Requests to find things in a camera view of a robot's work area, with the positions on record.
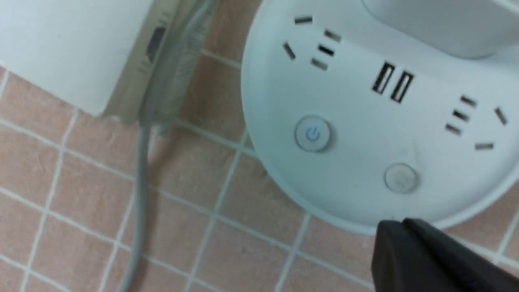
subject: pink tile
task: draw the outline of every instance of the pink tile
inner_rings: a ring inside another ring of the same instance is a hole
[[[22,286],[23,271],[0,259],[0,291],[18,292]]]
[[[287,244],[294,242],[304,215],[261,162],[247,155],[240,156],[221,213]]]
[[[519,184],[516,184],[488,209],[446,232],[497,251],[518,207]]]
[[[502,268],[503,270],[507,271],[508,273],[514,275],[515,277],[519,278],[519,268],[509,266],[505,263],[500,263],[499,267]]]
[[[42,213],[0,192],[0,254],[26,264]]]
[[[213,209],[235,151],[183,127],[157,138],[150,158],[153,185],[207,209]]]
[[[148,193],[148,225],[145,253],[182,271],[190,272],[209,217],[157,192]],[[122,242],[131,244],[133,215]]]
[[[335,272],[302,258],[296,258],[285,281],[283,292],[371,292]]]
[[[52,146],[0,126],[0,186],[45,205],[58,154]]]
[[[228,292],[272,292],[286,256],[285,250],[217,223],[197,278]]]
[[[240,71],[202,56],[180,119],[239,142],[245,130],[240,96]]]
[[[512,238],[508,242],[508,246],[504,251],[504,255],[519,261],[519,225],[515,228]]]
[[[129,258],[127,251],[119,249],[114,264],[110,268],[104,292],[117,291]],[[186,283],[187,278],[184,276],[143,259],[130,292],[180,292],[183,291]]]
[[[191,288],[189,289],[189,292],[215,292],[215,291],[207,289],[200,284],[193,283],[191,285]]]
[[[221,0],[205,48],[241,61],[249,27],[261,0]]]
[[[97,291],[112,246],[49,216],[32,268],[71,291]]]
[[[115,238],[133,182],[65,154],[51,209],[90,230]]]
[[[71,105],[12,73],[0,100],[1,118],[57,143],[69,126],[72,111]]]
[[[301,251],[371,281],[375,238],[351,233],[312,217]]]
[[[42,280],[31,276],[27,282],[25,292],[61,292],[61,290],[47,282],[43,282]]]
[[[67,148],[127,174],[133,174],[137,126],[79,112]]]

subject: gray cable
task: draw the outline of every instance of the gray cable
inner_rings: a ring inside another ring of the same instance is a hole
[[[144,250],[146,242],[147,224],[147,193],[148,193],[148,147],[151,127],[155,109],[160,105],[164,97],[165,88],[176,75],[176,70],[182,54],[182,44],[188,39],[198,22],[207,9],[212,8],[215,1],[198,0],[186,17],[183,28],[178,32],[173,32],[172,36],[164,43],[164,56],[153,72],[152,79],[144,97],[143,109],[139,119],[139,134],[137,140],[137,158],[135,161],[135,190],[134,190],[134,220],[132,248],[130,261],[126,266],[125,273],[121,279],[118,292],[128,292],[133,282],[133,278]]]

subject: white plug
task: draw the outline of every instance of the white plug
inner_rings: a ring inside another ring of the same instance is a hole
[[[519,44],[513,0],[363,0],[381,22],[459,58],[483,58]]]

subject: round power strip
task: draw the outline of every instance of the round power strip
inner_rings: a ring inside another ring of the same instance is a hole
[[[406,217],[450,227],[519,177],[519,48],[457,59],[361,0],[264,0],[241,77],[267,171],[347,230]]]

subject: socket hole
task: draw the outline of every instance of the socket hole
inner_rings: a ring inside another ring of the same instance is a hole
[[[312,59],[312,65],[316,66],[317,68],[323,70],[323,71],[326,71],[328,70],[328,64],[324,63],[324,62],[321,62],[317,59]]]
[[[478,150],[492,150],[494,149],[494,143],[477,143],[475,149]]]
[[[460,120],[462,121],[465,121],[465,122],[468,122],[470,120],[470,117],[467,116],[466,114],[462,113],[462,112],[459,112],[457,110],[454,110],[453,112],[453,116],[459,118]]]
[[[342,39],[342,37],[334,32],[331,32],[329,30],[325,30],[324,31],[324,36],[326,37],[329,37],[331,39],[333,39],[334,41],[336,42],[340,42],[340,40]]]
[[[323,45],[319,45],[319,50],[329,56],[332,56],[335,54],[335,52],[331,49],[328,49],[327,47],[323,46]]]
[[[503,124],[503,126],[505,126],[508,123],[508,120],[504,116],[503,111],[500,108],[496,108],[494,111],[496,112],[496,115]]]
[[[451,124],[447,124],[445,125],[445,129],[453,134],[456,134],[458,136],[461,136],[461,130],[456,128],[455,126],[451,125]]]
[[[294,19],[295,24],[305,24],[305,23],[312,23],[313,17],[312,16],[302,16],[302,17],[296,17]]]
[[[288,43],[285,43],[283,45],[283,48],[285,49],[286,54],[289,55],[290,59],[294,60],[295,59],[295,54],[294,54],[294,51],[292,50],[292,48],[290,47],[290,45]]]
[[[466,96],[462,96],[460,100],[461,100],[461,102],[468,104],[473,108],[475,108],[477,106],[477,102],[475,102],[474,100],[472,100]]]

